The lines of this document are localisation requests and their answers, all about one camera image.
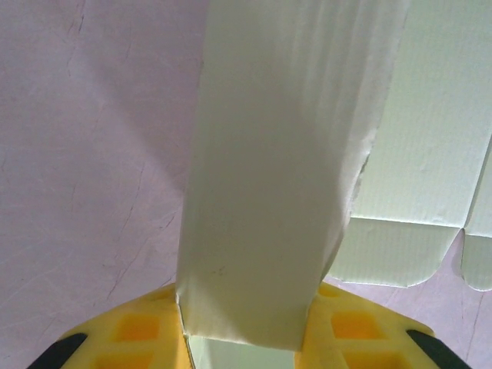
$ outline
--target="folded cardboard flap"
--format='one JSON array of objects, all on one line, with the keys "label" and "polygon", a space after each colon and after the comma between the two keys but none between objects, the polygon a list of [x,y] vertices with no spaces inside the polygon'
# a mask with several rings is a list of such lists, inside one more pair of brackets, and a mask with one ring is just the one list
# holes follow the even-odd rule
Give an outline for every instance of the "folded cardboard flap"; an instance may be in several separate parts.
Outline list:
[{"label": "folded cardboard flap", "polygon": [[482,167],[471,212],[465,227],[464,280],[479,291],[492,290],[492,158],[491,146]]},{"label": "folded cardboard flap", "polygon": [[189,336],[297,350],[408,0],[212,0],[177,294]]},{"label": "folded cardboard flap", "polygon": [[412,2],[332,277],[421,283],[465,228],[465,280],[492,289],[491,19],[489,2]]}]

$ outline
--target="cardboard box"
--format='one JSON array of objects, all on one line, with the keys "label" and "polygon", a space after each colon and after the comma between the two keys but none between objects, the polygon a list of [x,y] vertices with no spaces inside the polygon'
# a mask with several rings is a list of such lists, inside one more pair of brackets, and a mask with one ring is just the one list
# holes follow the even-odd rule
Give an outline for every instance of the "cardboard box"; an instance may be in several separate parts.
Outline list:
[{"label": "cardboard box", "polygon": [[492,289],[491,19],[489,2],[412,2],[330,276],[421,283],[464,229],[464,278],[477,290]]}]

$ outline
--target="cardboard strip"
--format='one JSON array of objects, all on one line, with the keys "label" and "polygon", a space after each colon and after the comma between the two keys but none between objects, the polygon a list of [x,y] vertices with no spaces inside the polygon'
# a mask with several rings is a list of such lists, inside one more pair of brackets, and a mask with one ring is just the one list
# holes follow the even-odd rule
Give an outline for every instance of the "cardboard strip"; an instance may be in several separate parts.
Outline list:
[{"label": "cardboard strip", "polygon": [[178,258],[187,335],[301,346],[408,4],[211,1]]}]

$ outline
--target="cardboard edge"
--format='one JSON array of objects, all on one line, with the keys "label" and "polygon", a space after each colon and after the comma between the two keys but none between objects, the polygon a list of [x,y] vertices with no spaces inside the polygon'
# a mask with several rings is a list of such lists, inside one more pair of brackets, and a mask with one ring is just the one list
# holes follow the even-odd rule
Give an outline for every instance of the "cardboard edge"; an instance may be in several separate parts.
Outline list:
[{"label": "cardboard edge", "polygon": [[423,283],[436,273],[460,230],[353,217],[328,276],[403,288]]},{"label": "cardboard edge", "polygon": [[492,290],[492,238],[466,234],[464,236],[461,274],[474,290]]}]

